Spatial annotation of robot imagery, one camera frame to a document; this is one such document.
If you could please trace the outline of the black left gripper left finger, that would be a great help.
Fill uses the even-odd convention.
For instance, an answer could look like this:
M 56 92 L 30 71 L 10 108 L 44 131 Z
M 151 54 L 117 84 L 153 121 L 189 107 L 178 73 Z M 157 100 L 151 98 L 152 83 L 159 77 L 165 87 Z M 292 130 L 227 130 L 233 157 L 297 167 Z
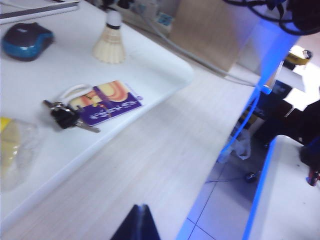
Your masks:
M 135 204 L 117 228 L 111 240 L 139 240 L 145 205 Z

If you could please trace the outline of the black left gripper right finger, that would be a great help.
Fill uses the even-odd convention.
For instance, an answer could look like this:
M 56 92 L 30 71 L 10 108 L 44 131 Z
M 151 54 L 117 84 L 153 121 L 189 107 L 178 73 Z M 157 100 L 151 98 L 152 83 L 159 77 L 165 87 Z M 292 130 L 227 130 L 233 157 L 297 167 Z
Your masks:
M 144 205 L 143 239 L 160 240 L 155 221 L 148 205 Z

